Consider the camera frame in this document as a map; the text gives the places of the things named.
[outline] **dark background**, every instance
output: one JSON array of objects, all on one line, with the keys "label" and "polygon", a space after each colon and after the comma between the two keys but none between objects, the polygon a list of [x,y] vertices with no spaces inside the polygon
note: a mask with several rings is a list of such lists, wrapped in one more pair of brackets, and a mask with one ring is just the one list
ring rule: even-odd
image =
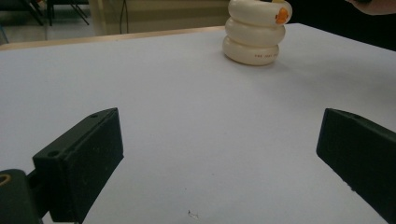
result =
[{"label": "dark background", "polygon": [[396,51],[396,14],[366,15],[345,0],[287,0],[299,22],[336,35]]}]

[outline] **floor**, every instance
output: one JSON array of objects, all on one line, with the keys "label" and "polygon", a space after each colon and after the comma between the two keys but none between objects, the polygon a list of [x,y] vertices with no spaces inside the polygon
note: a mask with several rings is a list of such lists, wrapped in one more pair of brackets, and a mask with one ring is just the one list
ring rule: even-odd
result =
[{"label": "floor", "polygon": [[[43,15],[46,15],[45,4],[40,2],[39,5]],[[46,17],[40,17],[44,22],[44,25],[40,26],[27,11],[0,11],[0,25],[9,43],[95,36],[90,7],[80,7],[87,15],[86,20],[90,25],[87,25],[70,6],[54,7],[55,18],[52,20],[52,26]]]}]

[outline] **cream-colored toy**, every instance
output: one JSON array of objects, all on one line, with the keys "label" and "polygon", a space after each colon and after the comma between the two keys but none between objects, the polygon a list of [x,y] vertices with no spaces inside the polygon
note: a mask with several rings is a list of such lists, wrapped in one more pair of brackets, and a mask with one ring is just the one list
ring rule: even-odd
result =
[{"label": "cream-colored toy", "polygon": [[285,37],[284,24],[290,20],[291,5],[283,0],[231,0],[228,10],[231,18],[225,24],[224,53],[240,63],[272,63]]}]

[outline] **skin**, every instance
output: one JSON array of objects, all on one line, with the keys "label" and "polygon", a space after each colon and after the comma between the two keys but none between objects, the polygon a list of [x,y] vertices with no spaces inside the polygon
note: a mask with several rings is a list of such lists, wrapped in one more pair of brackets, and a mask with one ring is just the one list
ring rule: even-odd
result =
[{"label": "skin", "polygon": [[359,3],[347,0],[359,11],[368,15],[388,15],[396,13],[396,0],[372,0],[369,3]]}]

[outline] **white table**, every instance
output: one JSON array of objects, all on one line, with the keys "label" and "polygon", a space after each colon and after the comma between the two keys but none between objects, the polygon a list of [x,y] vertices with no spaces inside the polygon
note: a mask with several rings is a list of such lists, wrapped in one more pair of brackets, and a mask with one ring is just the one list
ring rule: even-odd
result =
[{"label": "white table", "polygon": [[86,224],[386,223],[316,146],[326,107],[396,130],[396,52],[291,24],[255,67],[224,36],[0,51],[0,169],[116,106],[125,159]]}]

